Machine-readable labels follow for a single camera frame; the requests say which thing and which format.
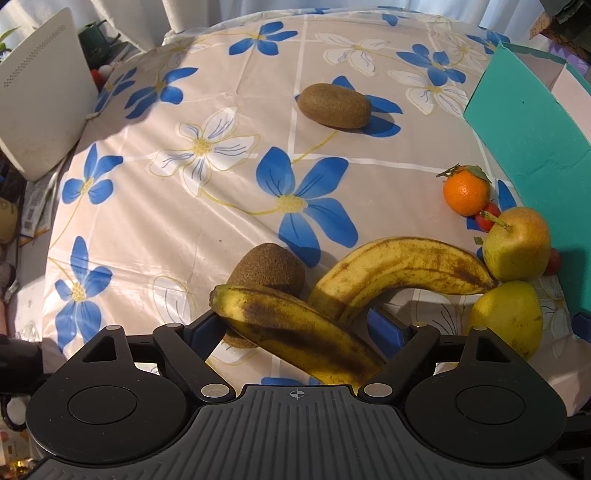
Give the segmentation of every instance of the teal cardboard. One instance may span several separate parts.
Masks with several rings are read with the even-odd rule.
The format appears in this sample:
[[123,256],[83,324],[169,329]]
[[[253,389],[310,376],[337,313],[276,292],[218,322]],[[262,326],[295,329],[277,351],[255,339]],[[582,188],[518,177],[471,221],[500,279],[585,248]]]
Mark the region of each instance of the teal cardboard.
[[[562,257],[558,277],[570,313],[591,312],[591,144],[516,54],[545,58],[550,60],[549,70],[565,68],[572,73],[558,57],[499,45],[464,117],[524,205],[538,210],[548,222],[553,247]],[[580,75],[575,78],[588,95],[591,88],[586,81]]]

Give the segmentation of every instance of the circular cap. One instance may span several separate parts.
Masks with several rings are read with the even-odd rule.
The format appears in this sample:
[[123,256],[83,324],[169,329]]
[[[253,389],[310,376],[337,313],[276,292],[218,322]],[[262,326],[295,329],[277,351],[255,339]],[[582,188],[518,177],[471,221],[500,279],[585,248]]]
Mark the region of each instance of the circular cap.
[[456,397],[456,406],[465,417],[485,425],[509,423],[525,410],[525,402],[518,394],[493,385],[465,389]]
[[221,398],[230,393],[227,385],[221,383],[210,383],[201,389],[201,394],[207,398]]
[[363,392],[370,397],[382,398],[387,397],[392,393],[392,387],[385,383],[370,383],[365,386]]
[[68,410],[74,418],[90,425],[107,425],[129,417],[138,405],[129,390],[112,385],[90,387],[74,395]]

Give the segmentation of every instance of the metal screw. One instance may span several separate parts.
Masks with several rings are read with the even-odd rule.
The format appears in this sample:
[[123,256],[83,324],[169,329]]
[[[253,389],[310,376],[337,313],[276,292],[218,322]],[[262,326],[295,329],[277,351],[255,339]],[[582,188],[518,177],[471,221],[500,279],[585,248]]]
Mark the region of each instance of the metal screw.
[[392,387],[390,387],[390,385],[386,385],[385,383],[370,383],[369,385],[365,386],[363,391],[370,397],[383,398],[392,393]]
[[221,383],[210,383],[201,389],[201,394],[207,398],[221,398],[230,393],[227,385]]

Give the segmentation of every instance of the pear stem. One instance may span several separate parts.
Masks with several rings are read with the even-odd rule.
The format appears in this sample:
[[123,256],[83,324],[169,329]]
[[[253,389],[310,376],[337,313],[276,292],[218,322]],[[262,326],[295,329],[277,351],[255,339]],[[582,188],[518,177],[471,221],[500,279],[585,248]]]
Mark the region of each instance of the pear stem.
[[500,220],[499,218],[495,217],[491,212],[487,212],[486,210],[483,210],[480,212],[480,216],[486,218],[487,220],[490,220],[491,222],[495,222],[497,225],[503,227],[508,232],[511,232],[513,230],[513,227],[511,225],[509,225],[508,223],[504,222],[503,220]]

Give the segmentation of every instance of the pear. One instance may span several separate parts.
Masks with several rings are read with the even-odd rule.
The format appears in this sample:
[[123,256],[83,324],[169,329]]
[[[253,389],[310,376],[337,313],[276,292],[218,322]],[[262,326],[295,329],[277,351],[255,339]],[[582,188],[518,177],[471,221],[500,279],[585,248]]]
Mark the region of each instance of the pear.
[[472,327],[490,328],[527,360],[542,339],[542,308],[535,288],[510,281],[486,292],[473,305],[464,333]]
[[534,209],[514,207],[499,218],[480,213],[495,222],[482,245],[484,263],[501,282],[530,281],[541,277],[550,260],[550,230]]

